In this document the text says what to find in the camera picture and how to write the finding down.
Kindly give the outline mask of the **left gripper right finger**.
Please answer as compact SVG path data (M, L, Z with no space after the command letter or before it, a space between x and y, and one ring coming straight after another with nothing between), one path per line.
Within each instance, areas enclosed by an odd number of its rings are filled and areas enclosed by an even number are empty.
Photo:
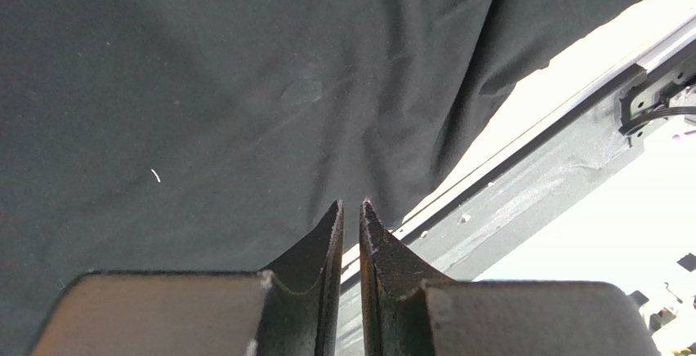
M635 303L609 283L457 281L360 208L368 355L655 355Z

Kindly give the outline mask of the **black t shirt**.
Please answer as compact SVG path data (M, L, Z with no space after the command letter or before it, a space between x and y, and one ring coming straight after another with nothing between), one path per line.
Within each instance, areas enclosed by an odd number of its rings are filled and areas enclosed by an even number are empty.
M1 0L1 352L92 269L398 224L516 83L642 0Z

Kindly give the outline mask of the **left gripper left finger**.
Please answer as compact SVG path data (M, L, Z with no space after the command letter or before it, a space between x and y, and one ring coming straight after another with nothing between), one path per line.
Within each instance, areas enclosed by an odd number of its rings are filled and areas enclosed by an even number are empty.
M101 271L61 293L32 355L332 355L344 210L257 271Z

